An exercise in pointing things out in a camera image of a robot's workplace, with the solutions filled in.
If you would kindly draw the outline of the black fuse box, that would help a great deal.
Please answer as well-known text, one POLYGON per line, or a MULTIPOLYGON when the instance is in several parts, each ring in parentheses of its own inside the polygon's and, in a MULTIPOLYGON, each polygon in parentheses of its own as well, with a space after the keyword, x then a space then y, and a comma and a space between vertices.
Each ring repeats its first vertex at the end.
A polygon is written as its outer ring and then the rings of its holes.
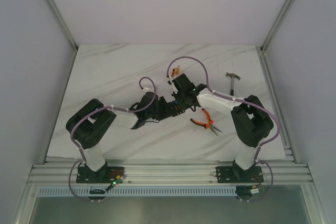
POLYGON ((181 105, 176 100, 169 102, 168 107, 169 107, 169 115, 172 117, 178 116, 185 112, 183 107, 181 107, 181 105))

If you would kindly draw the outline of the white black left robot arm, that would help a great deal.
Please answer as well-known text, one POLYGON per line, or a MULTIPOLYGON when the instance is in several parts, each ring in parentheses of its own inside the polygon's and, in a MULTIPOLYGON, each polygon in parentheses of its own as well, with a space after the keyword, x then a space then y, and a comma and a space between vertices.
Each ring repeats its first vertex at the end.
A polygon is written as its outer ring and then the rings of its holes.
POLYGON ((77 181, 103 183, 109 179, 112 170, 99 143, 111 126, 136 130, 149 120, 159 122, 176 116, 180 108, 177 101, 167 102, 164 97, 150 91, 127 109, 105 106, 98 99, 90 100, 65 126, 82 157, 83 167, 78 168, 77 181))

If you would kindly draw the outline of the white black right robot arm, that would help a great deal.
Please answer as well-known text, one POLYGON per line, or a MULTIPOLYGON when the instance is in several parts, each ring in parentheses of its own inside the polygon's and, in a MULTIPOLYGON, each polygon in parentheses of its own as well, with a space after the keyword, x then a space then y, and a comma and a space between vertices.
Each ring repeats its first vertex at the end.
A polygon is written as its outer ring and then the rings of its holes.
POLYGON ((220 129, 214 125, 207 109, 213 109, 232 117, 241 144, 231 167, 227 172, 221 172, 221 175, 226 175, 226 179, 230 182, 255 182, 261 172, 261 169, 256 166, 261 141, 268 137, 274 128, 271 115, 260 100, 254 95, 243 99, 236 98, 232 94, 216 93, 205 84, 196 86, 185 74, 176 78, 168 77, 168 80, 168 83, 174 87, 172 96, 175 97, 177 107, 181 111, 186 109, 194 111, 200 107, 207 117, 206 123, 190 119, 192 123, 217 133, 220 129))

